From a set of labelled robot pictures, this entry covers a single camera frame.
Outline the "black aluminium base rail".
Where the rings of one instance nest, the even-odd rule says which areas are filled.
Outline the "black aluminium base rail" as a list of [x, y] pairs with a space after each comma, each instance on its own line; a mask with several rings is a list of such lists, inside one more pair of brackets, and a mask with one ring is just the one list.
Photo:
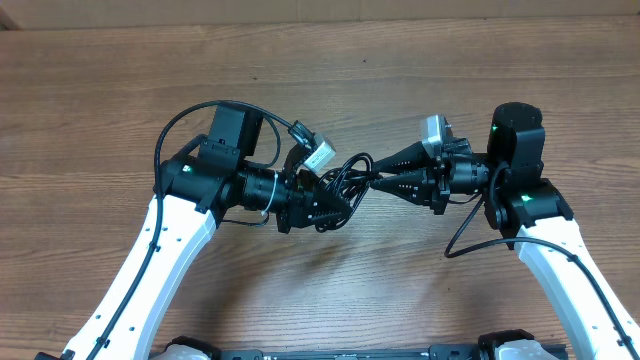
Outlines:
[[552, 359], [567, 360], [563, 344], [542, 345], [533, 335], [518, 329], [480, 336], [473, 344], [436, 344], [414, 349], [369, 349], [268, 352], [258, 349], [221, 350], [203, 341], [180, 336], [151, 359], [212, 359], [212, 360], [383, 360], [383, 359]]

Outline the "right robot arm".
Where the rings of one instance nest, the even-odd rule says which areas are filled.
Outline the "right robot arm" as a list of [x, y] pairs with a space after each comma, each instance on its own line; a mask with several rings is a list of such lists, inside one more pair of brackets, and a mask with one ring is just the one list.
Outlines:
[[441, 215], [452, 196], [478, 197], [498, 239], [464, 249], [447, 246], [448, 258], [506, 245], [542, 286], [574, 353], [581, 359], [636, 359], [639, 326], [590, 256], [569, 204], [543, 177], [545, 129], [540, 109], [521, 102], [493, 112], [487, 150], [475, 153], [452, 134], [442, 115], [426, 118], [421, 139], [378, 160], [372, 188]]

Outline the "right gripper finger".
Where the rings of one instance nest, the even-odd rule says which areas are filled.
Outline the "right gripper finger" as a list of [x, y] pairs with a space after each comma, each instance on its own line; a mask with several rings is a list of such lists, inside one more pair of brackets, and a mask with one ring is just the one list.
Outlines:
[[370, 187], [415, 205], [438, 206], [436, 180], [425, 169], [384, 177], [371, 182]]
[[375, 161], [372, 169], [377, 173], [401, 174], [434, 166], [435, 161], [423, 144], [416, 142], [389, 157]]

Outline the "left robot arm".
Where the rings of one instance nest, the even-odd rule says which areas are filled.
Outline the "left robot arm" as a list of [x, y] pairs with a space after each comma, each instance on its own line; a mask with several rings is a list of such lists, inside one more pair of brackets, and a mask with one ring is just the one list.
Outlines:
[[233, 100], [197, 104], [175, 118], [204, 108], [215, 110], [209, 132], [168, 160], [161, 151], [171, 128], [163, 128], [154, 150], [154, 196], [138, 238], [61, 358], [148, 358], [184, 275], [233, 207], [274, 217], [283, 233], [350, 215], [349, 202], [318, 176], [336, 154], [326, 137]]

